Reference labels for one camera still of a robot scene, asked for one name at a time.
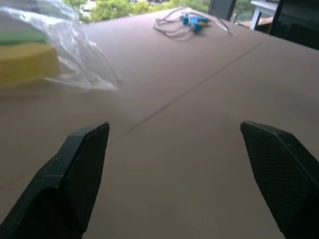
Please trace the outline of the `yellow green sponge in plastic bag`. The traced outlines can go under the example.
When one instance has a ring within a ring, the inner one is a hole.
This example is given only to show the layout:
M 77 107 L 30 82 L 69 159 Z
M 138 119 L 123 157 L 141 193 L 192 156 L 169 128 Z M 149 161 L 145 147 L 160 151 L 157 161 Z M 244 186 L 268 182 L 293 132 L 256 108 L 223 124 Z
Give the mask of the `yellow green sponge in plastic bag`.
M 63 0 L 0 0 L 0 95 L 115 90 L 121 81 Z

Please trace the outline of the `white table frame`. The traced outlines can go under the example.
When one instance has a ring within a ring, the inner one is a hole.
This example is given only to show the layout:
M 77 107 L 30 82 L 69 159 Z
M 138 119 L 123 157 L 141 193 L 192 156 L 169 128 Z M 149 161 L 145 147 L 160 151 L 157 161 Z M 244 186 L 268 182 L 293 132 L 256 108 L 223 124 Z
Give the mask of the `white table frame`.
M 255 7 L 250 29 L 255 30 L 262 14 L 272 17 L 275 15 L 279 2 L 275 0 L 251 0 L 250 4 Z

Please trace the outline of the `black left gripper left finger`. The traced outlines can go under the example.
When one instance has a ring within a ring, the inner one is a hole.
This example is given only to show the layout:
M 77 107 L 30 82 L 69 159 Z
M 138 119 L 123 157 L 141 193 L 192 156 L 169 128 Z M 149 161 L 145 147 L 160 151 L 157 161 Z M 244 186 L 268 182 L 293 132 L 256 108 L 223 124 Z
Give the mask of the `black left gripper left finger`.
M 70 134 L 0 224 L 0 239 L 82 239 L 101 184 L 108 122 Z

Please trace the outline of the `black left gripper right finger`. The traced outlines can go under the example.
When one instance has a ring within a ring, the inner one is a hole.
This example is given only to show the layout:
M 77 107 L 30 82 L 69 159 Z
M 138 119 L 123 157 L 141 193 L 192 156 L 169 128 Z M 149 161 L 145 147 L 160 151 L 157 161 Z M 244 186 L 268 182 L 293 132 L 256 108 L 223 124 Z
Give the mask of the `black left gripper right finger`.
M 319 239 L 319 161 L 291 133 L 243 121 L 259 190 L 286 239 Z

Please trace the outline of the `black monitor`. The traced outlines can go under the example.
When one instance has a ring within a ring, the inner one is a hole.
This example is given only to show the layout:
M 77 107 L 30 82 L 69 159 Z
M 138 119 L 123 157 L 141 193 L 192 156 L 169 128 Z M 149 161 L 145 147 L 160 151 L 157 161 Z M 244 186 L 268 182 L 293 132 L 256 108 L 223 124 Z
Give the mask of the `black monitor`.
M 319 51 L 319 0 L 280 0 L 269 34 Z

